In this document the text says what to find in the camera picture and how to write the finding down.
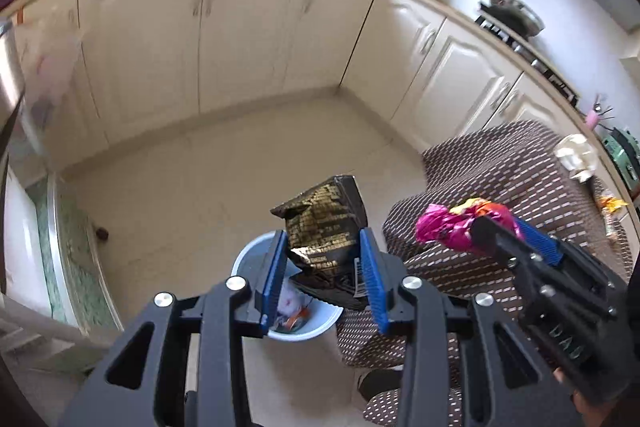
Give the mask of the black gold snack bag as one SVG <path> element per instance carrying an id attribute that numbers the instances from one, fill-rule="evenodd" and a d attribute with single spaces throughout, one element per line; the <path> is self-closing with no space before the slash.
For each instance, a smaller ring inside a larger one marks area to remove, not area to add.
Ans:
<path id="1" fill-rule="evenodd" d="M 361 277 L 359 232 L 368 216 L 350 174 L 331 176 L 271 209 L 284 221 L 291 277 L 302 293 L 352 311 L 367 308 Z"/>

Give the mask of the orange snack wrapper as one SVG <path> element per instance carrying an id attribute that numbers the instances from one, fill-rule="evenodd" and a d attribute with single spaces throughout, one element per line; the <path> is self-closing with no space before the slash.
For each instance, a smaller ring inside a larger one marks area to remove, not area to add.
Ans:
<path id="1" fill-rule="evenodd" d="M 510 217 L 511 213 L 505 205 L 491 202 L 488 199 L 474 197 L 469 198 L 461 205 L 451 207 L 449 212 L 457 216 L 483 217 Z"/>

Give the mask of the magenta snack wrapper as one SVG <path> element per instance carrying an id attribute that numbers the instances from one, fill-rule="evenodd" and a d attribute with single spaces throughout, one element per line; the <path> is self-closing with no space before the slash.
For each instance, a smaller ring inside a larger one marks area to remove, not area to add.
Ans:
<path id="1" fill-rule="evenodd" d="M 471 235 L 473 221 L 481 217 L 457 216 L 450 213 L 449 209 L 443 205 L 428 205 L 416 221 L 416 240 L 420 243 L 437 242 L 457 253 L 486 257 L 484 251 L 474 246 Z M 495 221 L 497 225 L 514 234 L 517 239 L 522 239 L 512 213 L 510 217 L 483 217 Z"/>

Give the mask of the yellow red snack wrapper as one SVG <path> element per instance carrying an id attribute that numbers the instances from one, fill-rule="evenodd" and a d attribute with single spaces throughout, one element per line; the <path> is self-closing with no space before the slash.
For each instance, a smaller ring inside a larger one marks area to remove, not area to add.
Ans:
<path id="1" fill-rule="evenodd" d="M 605 235 L 611 242 L 615 242 L 618 237 L 614 227 L 615 213 L 625 209 L 627 204 L 607 188 L 597 196 L 596 203 L 603 219 Z"/>

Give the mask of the brown polka dot tablecloth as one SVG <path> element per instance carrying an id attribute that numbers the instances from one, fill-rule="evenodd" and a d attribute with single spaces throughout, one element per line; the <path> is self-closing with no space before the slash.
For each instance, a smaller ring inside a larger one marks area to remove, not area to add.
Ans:
<path id="1" fill-rule="evenodd" d="M 363 233 L 369 306 L 338 325 L 378 426 L 634 426 L 639 251 L 560 137 L 520 121 L 422 156 L 425 187 Z"/>

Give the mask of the white paper bag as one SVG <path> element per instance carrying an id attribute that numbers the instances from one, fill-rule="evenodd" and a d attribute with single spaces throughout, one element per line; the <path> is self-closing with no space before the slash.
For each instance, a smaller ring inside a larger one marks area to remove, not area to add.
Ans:
<path id="1" fill-rule="evenodd" d="M 554 156 L 567 170 L 570 179 L 586 183 L 597 171 L 599 157 L 585 135 L 569 134 L 555 145 Z"/>

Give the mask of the green electric grill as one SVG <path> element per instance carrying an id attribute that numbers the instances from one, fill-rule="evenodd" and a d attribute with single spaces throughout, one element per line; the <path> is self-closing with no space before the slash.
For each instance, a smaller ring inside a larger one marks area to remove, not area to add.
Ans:
<path id="1" fill-rule="evenodd" d="M 628 131 L 613 128 L 603 140 L 608 156 L 624 180 L 630 194 L 639 191 L 639 142 Z"/>

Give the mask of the pink utensil holder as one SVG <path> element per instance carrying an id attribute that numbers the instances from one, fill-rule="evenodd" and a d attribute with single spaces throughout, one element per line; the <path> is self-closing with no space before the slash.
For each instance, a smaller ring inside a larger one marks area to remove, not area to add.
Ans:
<path id="1" fill-rule="evenodd" d="M 598 126 L 601 126 L 602 121 L 612 118 L 613 107 L 606 105 L 604 101 L 605 95 L 598 93 L 585 115 L 585 124 L 590 130 L 596 130 Z"/>

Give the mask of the gas stove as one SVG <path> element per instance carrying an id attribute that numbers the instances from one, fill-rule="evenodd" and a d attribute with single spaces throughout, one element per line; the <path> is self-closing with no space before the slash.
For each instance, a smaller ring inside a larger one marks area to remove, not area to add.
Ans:
<path id="1" fill-rule="evenodd" d="M 543 75 L 544 78 L 552 83 L 554 89 L 559 91 L 571 106 L 577 107 L 580 99 L 578 91 L 561 77 L 551 63 L 527 39 L 498 17 L 497 11 L 492 6 L 480 2 L 475 23 L 508 46 L 516 55 L 532 66 L 536 72 L 539 72 L 540 75 Z"/>

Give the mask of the wok pan on stove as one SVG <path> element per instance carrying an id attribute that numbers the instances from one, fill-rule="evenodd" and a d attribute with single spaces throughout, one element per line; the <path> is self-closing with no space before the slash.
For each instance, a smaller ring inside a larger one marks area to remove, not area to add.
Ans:
<path id="1" fill-rule="evenodd" d="M 489 0 L 489 13 L 524 39 L 538 36 L 546 28 L 542 19 L 521 0 Z"/>

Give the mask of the cream base cabinets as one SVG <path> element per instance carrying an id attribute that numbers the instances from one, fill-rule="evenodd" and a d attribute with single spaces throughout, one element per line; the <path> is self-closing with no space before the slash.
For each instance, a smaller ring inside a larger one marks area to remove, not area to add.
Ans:
<path id="1" fill-rule="evenodd" d="M 434 0 L 21 0 L 8 15 L 58 168 L 332 89 L 420 148 L 514 119 L 585 128 L 548 76 Z"/>

